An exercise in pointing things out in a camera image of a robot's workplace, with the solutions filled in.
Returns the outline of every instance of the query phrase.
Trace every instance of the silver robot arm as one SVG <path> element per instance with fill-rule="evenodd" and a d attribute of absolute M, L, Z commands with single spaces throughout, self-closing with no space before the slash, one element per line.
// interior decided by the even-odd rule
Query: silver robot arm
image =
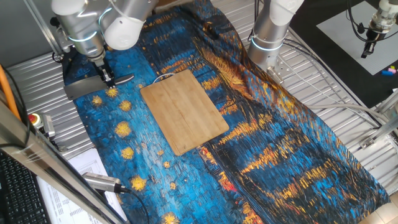
<path fill-rule="evenodd" d="M 386 34 L 396 23 L 398 15 L 398 0 L 380 0 L 379 9 L 372 16 L 369 29 L 366 33 L 367 42 L 362 53 L 362 58 L 366 58 L 374 52 L 377 41 L 383 40 Z"/>
<path fill-rule="evenodd" d="M 304 0 L 264 0 L 264 7 L 254 23 L 248 55 L 279 83 L 283 80 L 274 70 L 279 49 L 293 15 L 303 2 Z"/>
<path fill-rule="evenodd" d="M 61 24 L 57 34 L 68 52 L 71 45 L 87 56 L 109 88 L 114 75 L 105 60 L 104 45 L 126 50 L 138 40 L 142 25 L 158 0 L 52 0 Z"/>

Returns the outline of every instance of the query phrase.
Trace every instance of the wooden cutting board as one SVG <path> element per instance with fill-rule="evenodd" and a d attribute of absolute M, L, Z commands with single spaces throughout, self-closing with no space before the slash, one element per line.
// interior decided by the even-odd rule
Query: wooden cutting board
<path fill-rule="evenodd" d="M 178 156 L 229 129 L 189 70 L 142 88 L 141 95 Z"/>

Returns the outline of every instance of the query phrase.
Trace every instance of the metal grid table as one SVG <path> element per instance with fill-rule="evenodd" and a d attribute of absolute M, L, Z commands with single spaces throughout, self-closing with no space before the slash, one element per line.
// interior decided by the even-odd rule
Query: metal grid table
<path fill-rule="evenodd" d="M 213 4 L 232 22 L 247 48 L 247 39 L 254 24 L 254 1 L 214 0 Z M 288 38 L 296 39 L 292 33 Z M 284 68 L 280 72 L 285 80 L 285 88 L 301 102 L 307 105 L 356 104 L 339 84 L 341 82 L 338 78 L 322 70 L 321 66 L 311 62 L 299 51 L 282 46 L 280 61 Z M 67 99 L 63 90 L 61 65 L 52 60 L 51 54 L 16 65 L 9 71 L 21 88 L 28 112 L 48 113 L 53 118 L 55 142 L 66 147 L 67 150 L 63 152 L 66 158 L 94 147 L 75 105 Z M 377 125 L 367 114 L 346 108 L 314 112 L 329 125 L 389 194 L 398 189 L 398 147 L 394 142 L 386 137 L 365 150 L 359 145 L 360 140 L 376 131 Z"/>

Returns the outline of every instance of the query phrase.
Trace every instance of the keyboard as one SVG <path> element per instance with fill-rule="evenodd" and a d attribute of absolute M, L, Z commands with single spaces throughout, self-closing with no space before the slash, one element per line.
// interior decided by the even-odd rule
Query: keyboard
<path fill-rule="evenodd" d="M 5 223 L 50 223 L 36 176 L 0 150 L 0 212 Z"/>

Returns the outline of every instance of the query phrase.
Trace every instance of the metal bracket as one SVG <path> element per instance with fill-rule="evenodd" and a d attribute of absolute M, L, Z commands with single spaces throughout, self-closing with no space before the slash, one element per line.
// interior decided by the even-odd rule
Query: metal bracket
<path fill-rule="evenodd" d="M 386 135 L 390 134 L 398 128 L 398 116 L 392 118 L 389 122 L 381 126 L 375 133 L 359 142 L 362 149 L 372 146 L 375 142 L 383 139 Z"/>
<path fill-rule="evenodd" d="M 280 75 L 281 77 L 286 77 L 290 75 L 293 71 L 287 66 L 284 62 L 279 62 L 275 66 L 275 70 L 277 71 L 277 74 Z"/>
<path fill-rule="evenodd" d="M 126 83 L 134 78 L 134 75 L 126 75 L 115 80 L 116 85 Z M 94 77 L 85 78 L 83 80 L 74 82 L 70 85 L 64 86 L 63 89 L 67 94 L 68 100 L 75 100 L 86 94 L 107 89 L 108 86 L 102 81 L 101 77 L 96 75 Z"/>
<path fill-rule="evenodd" d="M 374 140 L 373 140 L 373 138 L 370 138 L 370 137 L 366 138 L 365 140 L 363 140 L 359 143 L 359 145 L 361 146 L 362 149 L 366 149 L 367 147 L 372 146 L 373 144 L 374 144 Z"/>

